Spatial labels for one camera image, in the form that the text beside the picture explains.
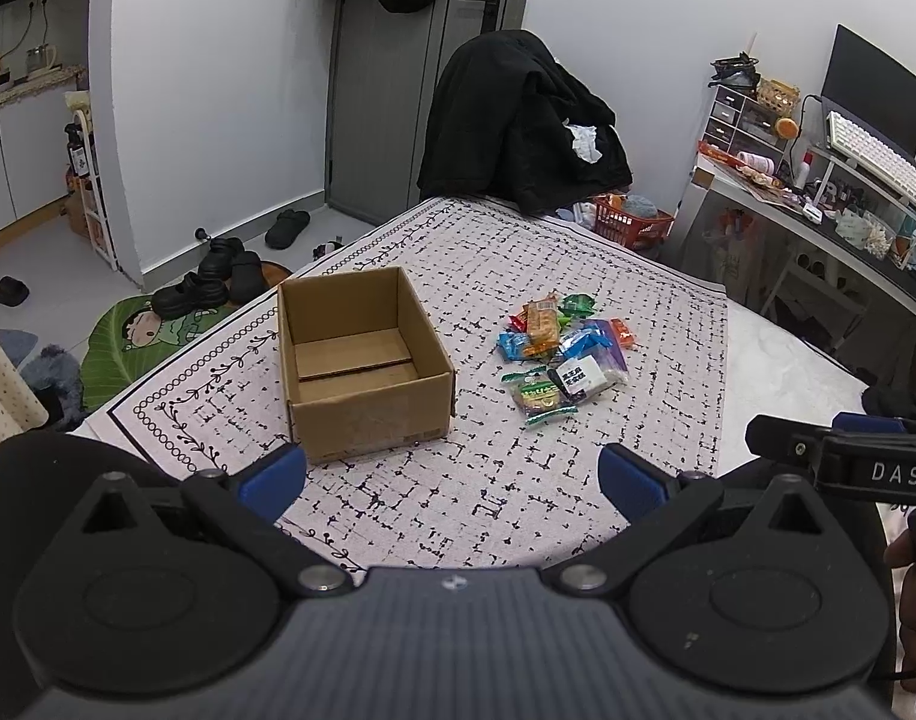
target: red plastic basket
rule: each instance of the red plastic basket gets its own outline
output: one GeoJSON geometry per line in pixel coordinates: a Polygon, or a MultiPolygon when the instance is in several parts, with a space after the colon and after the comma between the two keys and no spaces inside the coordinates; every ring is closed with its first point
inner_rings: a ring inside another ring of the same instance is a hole
{"type": "Polygon", "coordinates": [[[658,211],[655,218],[633,217],[610,205],[608,197],[594,199],[594,231],[602,238],[614,241],[634,251],[645,250],[661,244],[668,237],[672,215],[658,211]]]}

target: human hand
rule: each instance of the human hand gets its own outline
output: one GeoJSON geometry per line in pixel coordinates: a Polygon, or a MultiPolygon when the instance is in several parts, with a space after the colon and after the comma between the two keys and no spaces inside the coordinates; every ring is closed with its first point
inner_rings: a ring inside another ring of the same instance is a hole
{"type": "MultiPolygon", "coordinates": [[[[905,648],[905,659],[902,661],[902,670],[916,668],[916,555],[915,546],[911,540],[911,531],[905,531],[898,536],[887,550],[884,551],[884,563],[889,568],[911,568],[905,575],[902,584],[902,600],[898,607],[898,620],[902,623],[898,638],[905,648]]],[[[909,693],[916,693],[916,679],[902,680],[902,688],[909,693]]]]}

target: open cardboard box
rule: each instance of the open cardboard box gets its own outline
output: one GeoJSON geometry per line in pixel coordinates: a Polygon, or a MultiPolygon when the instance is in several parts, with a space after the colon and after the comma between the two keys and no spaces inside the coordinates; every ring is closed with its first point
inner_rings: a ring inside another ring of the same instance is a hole
{"type": "Polygon", "coordinates": [[[312,463],[447,435],[455,371],[400,268],[279,285],[291,434],[312,463]]]}

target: pile of snacks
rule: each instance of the pile of snacks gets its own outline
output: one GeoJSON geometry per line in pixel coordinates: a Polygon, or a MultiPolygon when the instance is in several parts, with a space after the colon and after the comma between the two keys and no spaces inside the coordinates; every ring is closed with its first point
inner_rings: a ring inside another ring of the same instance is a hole
{"type": "Polygon", "coordinates": [[[577,405],[629,381],[623,349],[634,347],[634,335],[620,319],[591,319],[591,295],[556,293],[522,306],[509,317],[509,332],[498,336],[498,348],[509,362],[543,362],[501,381],[508,386],[525,423],[577,413],[577,405]]]}

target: door handle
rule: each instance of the door handle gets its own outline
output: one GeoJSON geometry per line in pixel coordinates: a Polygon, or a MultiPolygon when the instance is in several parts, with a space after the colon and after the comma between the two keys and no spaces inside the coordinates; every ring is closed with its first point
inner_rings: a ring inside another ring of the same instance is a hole
{"type": "Polygon", "coordinates": [[[481,17],[481,34],[498,29],[498,15],[501,12],[501,0],[462,0],[466,2],[483,2],[485,12],[481,17]]]}

